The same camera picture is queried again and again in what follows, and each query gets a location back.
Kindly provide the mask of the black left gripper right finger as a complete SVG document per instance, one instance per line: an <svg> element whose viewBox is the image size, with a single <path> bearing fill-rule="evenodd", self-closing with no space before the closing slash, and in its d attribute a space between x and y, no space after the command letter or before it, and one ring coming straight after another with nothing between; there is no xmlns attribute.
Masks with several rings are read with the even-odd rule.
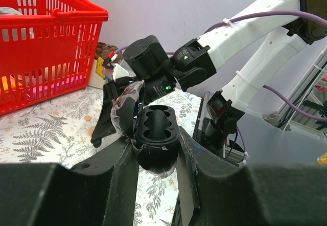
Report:
<svg viewBox="0 0 327 226"><path fill-rule="evenodd" d="M179 130L182 225L326 225L326 167L238 168Z"/></svg>

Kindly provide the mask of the long black earbud charging case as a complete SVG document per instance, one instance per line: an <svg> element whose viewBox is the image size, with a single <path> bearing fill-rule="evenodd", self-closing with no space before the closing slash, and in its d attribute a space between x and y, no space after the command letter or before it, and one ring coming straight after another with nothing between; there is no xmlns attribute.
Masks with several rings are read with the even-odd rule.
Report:
<svg viewBox="0 0 327 226"><path fill-rule="evenodd" d="M166 105L145 105L145 83L129 84L110 113L116 132L130 139L138 164L161 178L170 176L179 150L175 110Z"/></svg>

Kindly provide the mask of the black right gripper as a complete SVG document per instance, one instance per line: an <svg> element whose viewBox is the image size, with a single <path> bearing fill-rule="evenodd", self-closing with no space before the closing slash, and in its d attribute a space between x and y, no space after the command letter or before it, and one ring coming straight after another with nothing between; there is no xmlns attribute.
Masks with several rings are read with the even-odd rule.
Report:
<svg viewBox="0 0 327 226"><path fill-rule="evenodd" d="M156 36L149 35L129 45L123 52L123 59L137 79L144 80L145 103L152 103L174 91L176 80L164 68L169 58ZM95 148L101 146L102 138L116 133L110 113L115 100L127 85L127 76L106 80L103 85L102 108L90 140Z"/></svg>

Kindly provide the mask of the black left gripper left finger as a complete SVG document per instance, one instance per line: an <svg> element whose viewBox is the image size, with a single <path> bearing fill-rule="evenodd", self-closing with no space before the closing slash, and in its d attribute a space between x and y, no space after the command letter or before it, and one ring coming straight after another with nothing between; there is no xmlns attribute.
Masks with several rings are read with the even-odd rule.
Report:
<svg viewBox="0 0 327 226"><path fill-rule="evenodd" d="M1 225L133 225L138 164L119 138L67 169L1 164Z"/></svg>

